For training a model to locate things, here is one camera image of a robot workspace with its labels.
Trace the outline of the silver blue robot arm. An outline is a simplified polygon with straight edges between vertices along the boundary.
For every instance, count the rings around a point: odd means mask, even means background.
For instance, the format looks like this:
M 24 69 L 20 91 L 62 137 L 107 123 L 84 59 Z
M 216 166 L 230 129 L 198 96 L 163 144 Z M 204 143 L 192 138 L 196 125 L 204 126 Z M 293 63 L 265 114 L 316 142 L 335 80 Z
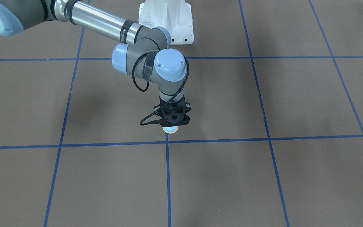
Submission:
M 188 62 L 170 48 L 164 27 L 147 27 L 83 0 L 0 0 L 0 36 L 20 34 L 43 22 L 59 21 L 118 42 L 112 52 L 115 70 L 158 86 L 163 102 L 184 99 Z

